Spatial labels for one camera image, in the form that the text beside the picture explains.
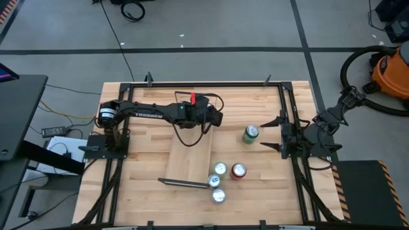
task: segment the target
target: can lid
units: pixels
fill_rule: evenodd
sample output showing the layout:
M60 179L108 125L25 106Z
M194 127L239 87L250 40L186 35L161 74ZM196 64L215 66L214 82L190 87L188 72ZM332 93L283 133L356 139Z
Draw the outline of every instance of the can lid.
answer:
M212 197L215 202L222 203L224 200L226 200L226 193L223 191L223 189L216 188L212 192Z
M227 171L227 167L226 167L226 165L224 163L222 163L222 162L216 163L215 172L217 174L224 174L224 173L226 173L226 171Z
M216 174L212 174L208 178L209 185L213 188L218 187L220 185L220 177Z
M258 129L255 125L249 125L246 129L247 133L252 137L258 136Z
M247 169L244 164L237 163L235 164L235 166L233 166L233 172L235 173L236 176L244 176L245 173L247 172Z

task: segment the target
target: yellow black hazard stripe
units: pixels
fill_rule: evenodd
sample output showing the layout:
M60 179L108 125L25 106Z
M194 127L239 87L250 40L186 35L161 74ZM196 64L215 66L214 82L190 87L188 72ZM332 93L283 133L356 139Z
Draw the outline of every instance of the yellow black hazard stripe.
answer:
M2 25L6 21L7 16L9 16L9 14L12 12L16 4L17 4L17 0L10 0L8 2L6 8L0 14L0 25Z
M399 214L400 214L401 219L402 219L402 223L403 223L403 225L405 227L409 227L408 219L406 219L405 213L404 213L403 208L402 208L401 201L399 201L399 198L397 198L396 190L395 190L394 184L392 183L392 178L390 178L388 168L386 167L386 165L385 165L385 163L383 161L379 160L378 162L382 166L383 173L384 173L384 175L386 177L386 180L388 181L390 192L394 196L394 200L395 200L395 203L396 203L396 208L399 211Z
M344 190L342 188L341 180L339 179L337 166L332 166L332 175L334 176L335 186L337 187L339 202L341 203L341 209L343 210L344 219L351 222L350 212L348 211L348 205L346 205L346 199Z

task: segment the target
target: red clip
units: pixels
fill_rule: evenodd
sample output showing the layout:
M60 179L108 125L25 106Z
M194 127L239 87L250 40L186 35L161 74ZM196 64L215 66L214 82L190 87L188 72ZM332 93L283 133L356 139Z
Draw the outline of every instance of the red clip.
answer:
M191 93L190 101L192 102L192 105L194 105L196 103L196 96L195 96L194 93Z

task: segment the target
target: power adapter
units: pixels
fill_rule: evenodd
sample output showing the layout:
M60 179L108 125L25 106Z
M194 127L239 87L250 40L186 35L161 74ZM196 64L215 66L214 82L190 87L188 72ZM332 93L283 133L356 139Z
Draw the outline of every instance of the power adapter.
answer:
M41 133L43 138L54 137L54 136L66 136L66 128L64 126L52 127L52 128L42 128Z

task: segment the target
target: black table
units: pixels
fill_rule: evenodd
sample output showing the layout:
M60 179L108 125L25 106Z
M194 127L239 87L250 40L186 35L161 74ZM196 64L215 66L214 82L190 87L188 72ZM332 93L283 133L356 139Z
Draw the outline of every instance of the black table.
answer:
M30 160L76 174L84 170L84 163L24 141L47 79L45 75L21 75L19 80L0 83L0 229Z

